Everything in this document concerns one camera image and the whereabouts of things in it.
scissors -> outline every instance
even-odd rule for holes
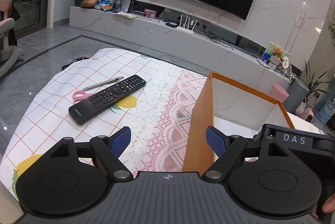
[[[88,94],[84,91],[75,91],[72,95],[73,98],[73,104],[75,104],[77,101],[81,101],[84,99],[87,99],[88,97],[92,96],[94,94]]]

metal screw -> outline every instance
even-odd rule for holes
[[[210,178],[210,179],[218,179],[221,178],[222,174],[219,171],[216,170],[209,170],[206,172],[206,177]]]
[[[118,170],[114,172],[114,176],[118,179],[126,179],[130,176],[127,170]]]

remote control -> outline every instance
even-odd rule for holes
[[[133,75],[74,104],[69,108],[69,114],[77,124],[81,125],[145,84],[145,80]]]

tablecloth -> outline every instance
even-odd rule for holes
[[[147,81],[145,87],[83,125],[69,116],[74,91],[135,74]],[[205,76],[135,52],[101,49],[56,74],[36,95],[6,149],[0,180],[16,196],[18,177],[61,138],[87,142],[97,135],[111,136],[123,126],[130,127],[132,135],[119,159],[134,175],[138,170],[181,171],[192,109],[205,80]],[[80,160],[92,164],[91,159]]]

hand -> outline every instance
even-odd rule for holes
[[[322,212],[325,214],[335,211],[335,193],[322,206]]]

